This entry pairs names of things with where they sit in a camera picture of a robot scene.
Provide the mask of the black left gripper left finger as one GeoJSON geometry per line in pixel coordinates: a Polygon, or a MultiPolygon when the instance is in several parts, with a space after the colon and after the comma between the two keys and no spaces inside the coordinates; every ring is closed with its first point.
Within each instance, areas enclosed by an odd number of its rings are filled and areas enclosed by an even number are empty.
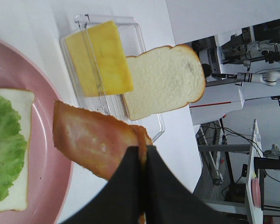
{"type": "Polygon", "coordinates": [[[140,163],[138,147],[127,148],[119,167],[102,190],[65,224],[137,224],[140,163]]]}

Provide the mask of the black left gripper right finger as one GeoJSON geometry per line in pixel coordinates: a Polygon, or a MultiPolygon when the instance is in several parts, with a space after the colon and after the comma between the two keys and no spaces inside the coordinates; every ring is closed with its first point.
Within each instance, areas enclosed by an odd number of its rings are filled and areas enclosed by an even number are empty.
{"type": "Polygon", "coordinates": [[[193,195],[169,170],[155,146],[147,147],[148,224],[246,224],[212,209],[193,195]]]}

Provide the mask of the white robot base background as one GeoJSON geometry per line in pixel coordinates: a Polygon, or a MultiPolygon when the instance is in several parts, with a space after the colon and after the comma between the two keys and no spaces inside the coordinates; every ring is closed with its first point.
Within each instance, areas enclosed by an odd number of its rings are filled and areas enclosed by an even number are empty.
{"type": "Polygon", "coordinates": [[[251,98],[280,99],[280,19],[191,42],[206,76],[204,96],[189,105],[194,125],[241,110],[251,98]]]}

